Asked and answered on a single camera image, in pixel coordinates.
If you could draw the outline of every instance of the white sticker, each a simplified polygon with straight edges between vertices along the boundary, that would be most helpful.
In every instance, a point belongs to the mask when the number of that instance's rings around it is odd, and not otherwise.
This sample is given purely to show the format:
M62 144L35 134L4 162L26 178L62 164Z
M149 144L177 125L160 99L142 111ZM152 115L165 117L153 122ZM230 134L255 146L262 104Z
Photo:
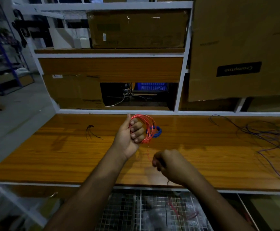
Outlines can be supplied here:
M61 75L61 74L53 74L52 78L63 78L63 75Z

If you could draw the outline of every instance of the wooden tabletop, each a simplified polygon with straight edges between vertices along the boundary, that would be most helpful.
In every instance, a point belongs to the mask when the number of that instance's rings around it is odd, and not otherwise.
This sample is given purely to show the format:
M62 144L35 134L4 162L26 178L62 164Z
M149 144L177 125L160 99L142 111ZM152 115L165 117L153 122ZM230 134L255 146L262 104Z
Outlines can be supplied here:
M162 128L161 136L140 146L117 184L167 186L151 159L157 151L178 149L217 189L280 191L280 178L256 153L272 147L264 140L236 133L237 128L220 117L214 117L219 126L207 116L152 117ZM57 114L0 163L0 181L82 183L110 147L124 119L125 115ZM231 119L240 126L254 120L280 124L280 118ZM86 139L88 125L94 125L91 131L103 139L93 135ZM280 172L280 149L263 153Z

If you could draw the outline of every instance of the hand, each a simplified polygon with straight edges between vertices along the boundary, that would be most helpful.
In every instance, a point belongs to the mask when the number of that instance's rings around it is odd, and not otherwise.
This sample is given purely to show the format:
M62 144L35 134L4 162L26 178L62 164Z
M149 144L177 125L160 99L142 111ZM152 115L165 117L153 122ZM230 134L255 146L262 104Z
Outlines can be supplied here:
M127 118L116 133L111 147L123 153L126 160L128 160L136 153L139 148L138 144L145 138L144 132L145 130L142 127L142 122L137 118L131 120L130 114L127 114Z
M164 150L155 153L152 164L167 179L184 187L186 187L188 178L200 174L177 150Z

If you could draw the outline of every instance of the person's left hand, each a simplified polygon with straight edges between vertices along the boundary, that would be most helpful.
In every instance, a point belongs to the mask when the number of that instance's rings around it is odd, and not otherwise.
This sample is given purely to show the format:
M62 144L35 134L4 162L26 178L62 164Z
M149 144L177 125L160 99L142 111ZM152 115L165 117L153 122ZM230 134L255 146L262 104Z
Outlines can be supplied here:
M138 150L138 144L145 138L144 133L142 122L137 118L131 120L130 114L127 114L127 118L116 133L111 147L119 153L123 153L128 160Z

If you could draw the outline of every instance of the person's right hand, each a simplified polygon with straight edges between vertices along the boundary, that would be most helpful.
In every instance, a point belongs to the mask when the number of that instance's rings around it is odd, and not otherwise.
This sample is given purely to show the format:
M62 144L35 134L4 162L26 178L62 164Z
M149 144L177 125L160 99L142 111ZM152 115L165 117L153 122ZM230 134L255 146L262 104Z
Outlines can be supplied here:
M152 160L153 167L170 181L186 186L187 180L199 174L177 150L164 150L155 153Z

